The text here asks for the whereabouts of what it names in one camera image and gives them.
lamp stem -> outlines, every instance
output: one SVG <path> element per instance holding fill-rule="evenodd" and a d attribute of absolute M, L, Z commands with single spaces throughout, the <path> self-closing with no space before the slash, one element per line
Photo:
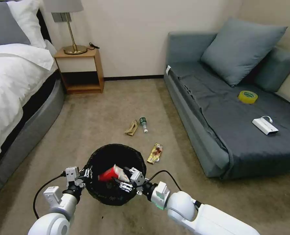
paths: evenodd
<path fill-rule="evenodd" d="M 73 34 L 72 34 L 72 29 L 71 29 L 71 26 L 70 26 L 69 18 L 67 16 L 67 13 L 66 12 L 64 14 L 65 14 L 66 19 L 67 19 L 68 28 L 69 28 L 69 31 L 70 31 L 70 34 L 71 34 L 74 51 L 77 51 L 77 46 L 76 46 L 75 41 L 74 41 L 74 37 L 73 37 Z"/>

white bed sheet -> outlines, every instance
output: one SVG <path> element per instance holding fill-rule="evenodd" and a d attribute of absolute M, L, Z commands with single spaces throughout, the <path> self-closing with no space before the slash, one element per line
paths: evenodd
<path fill-rule="evenodd" d="M 21 120 L 22 107 L 56 69 L 47 49 L 0 46 L 0 147 Z"/>

trash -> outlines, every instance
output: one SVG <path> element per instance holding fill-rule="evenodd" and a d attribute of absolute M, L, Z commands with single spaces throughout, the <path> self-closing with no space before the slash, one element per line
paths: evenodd
<path fill-rule="evenodd" d="M 133 136 L 137 128 L 138 128 L 137 121 L 134 120 L 132 121 L 131 126 L 124 133 Z"/>
<path fill-rule="evenodd" d="M 147 130 L 147 121 L 146 121 L 146 118 L 142 117 L 139 119 L 139 123 L 143 126 L 143 129 L 144 129 L 144 133 L 147 133 L 148 130 Z"/>
<path fill-rule="evenodd" d="M 120 181 L 124 181 L 126 183 L 130 182 L 124 171 L 116 165 L 98 176 L 99 181 L 105 182 L 112 180 L 113 178 L 119 179 Z"/>
<path fill-rule="evenodd" d="M 161 144 L 155 143 L 154 147 L 152 148 L 152 151 L 149 155 L 149 158 L 147 159 L 147 162 L 154 164 L 155 162 L 158 162 L 160 160 L 160 155 L 162 153 L 163 146 Z"/>

white pillow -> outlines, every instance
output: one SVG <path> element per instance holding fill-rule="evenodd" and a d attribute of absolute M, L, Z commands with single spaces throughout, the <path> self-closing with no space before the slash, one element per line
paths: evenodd
<path fill-rule="evenodd" d="M 45 49 L 46 43 L 40 32 L 40 25 L 36 16 L 39 0 L 22 0 L 7 2 L 14 19 L 28 37 L 32 46 Z"/>

yellow tape roll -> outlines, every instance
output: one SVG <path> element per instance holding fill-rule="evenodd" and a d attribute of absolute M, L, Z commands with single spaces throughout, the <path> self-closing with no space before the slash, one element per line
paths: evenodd
<path fill-rule="evenodd" d="M 241 91 L 240 94 L 238 95 L 238 98 L 243 103 L 252 104 L 255 103 L 256 100 L 258 99 L 258 95 L 251 91 Z"/>

